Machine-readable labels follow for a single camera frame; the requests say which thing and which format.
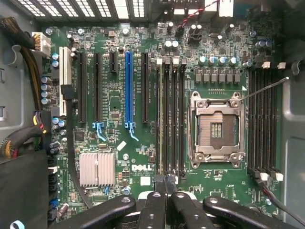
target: blue slot retention clip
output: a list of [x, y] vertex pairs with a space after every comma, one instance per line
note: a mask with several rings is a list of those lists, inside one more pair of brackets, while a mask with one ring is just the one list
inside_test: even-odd
[[125, 128], [129, 129], [130, 136], [139, 141], [134, 135], [133, 122], [133, 53], [125, 53]]
[[96, 129], [96, 134], [97, 134], [98, 138], [105, 142], [107, 139], [102, 134], [102, 130], [105, 127], [105, 123], [104, 122], [101, 122], [101, 123], [92, 123], [92, 127], [94, 129]]

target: black cable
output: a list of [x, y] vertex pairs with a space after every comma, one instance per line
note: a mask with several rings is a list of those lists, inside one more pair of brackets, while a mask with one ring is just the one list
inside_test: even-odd
[[71, 175], [71, 179], [74, 182], [74, 185], [79, 192], [84, 204], [88, 208], [92, 208], [92, 203], [85, 195], [83, 189], [81, 188], [80, 181], [78, 180], [76, 166], [75, 166], [75, 151], [74, 151], [74, 140], [73, 140], [73, 97], [74, 91], [72, 85], [62, 85], [61, 92], [66, 100], [67, 106], [67, 149], [68, 149], [68, 171]]

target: white pci slot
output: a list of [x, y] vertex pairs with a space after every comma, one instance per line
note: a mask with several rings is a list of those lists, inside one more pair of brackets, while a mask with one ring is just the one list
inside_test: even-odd
[[66, 101], [61, 94], [61, 85], [71, 84], [71, 50], [67, 47], [59, 47], [59, 114], [67, 115]]

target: blue pcie slot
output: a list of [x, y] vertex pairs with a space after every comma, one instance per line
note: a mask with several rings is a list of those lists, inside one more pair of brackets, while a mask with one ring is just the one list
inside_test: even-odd
[[132, 52], [125, 53], [125, 128], [129, 129], [130, 136], [139, 141], [134, 136], [133, 122], [133, 55]]

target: sleeved cable bundle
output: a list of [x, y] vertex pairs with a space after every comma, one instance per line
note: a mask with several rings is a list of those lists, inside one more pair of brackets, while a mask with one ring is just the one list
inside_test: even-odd
[[35, 49], [35, 47], [39, 45], [39, 36], [30, 37], [27, 33], [23, 32], [13, 17], [0, 19], [0, 30], [8, 38], [9, 41], [12, 41], [13, 45], [18, 44], [21, 46], [20, 53], [24, 58], [29, 70], [35, 109], [41, 110], [42, 107], [39, 69], [35, 57], [31, 52], [31, 49]]

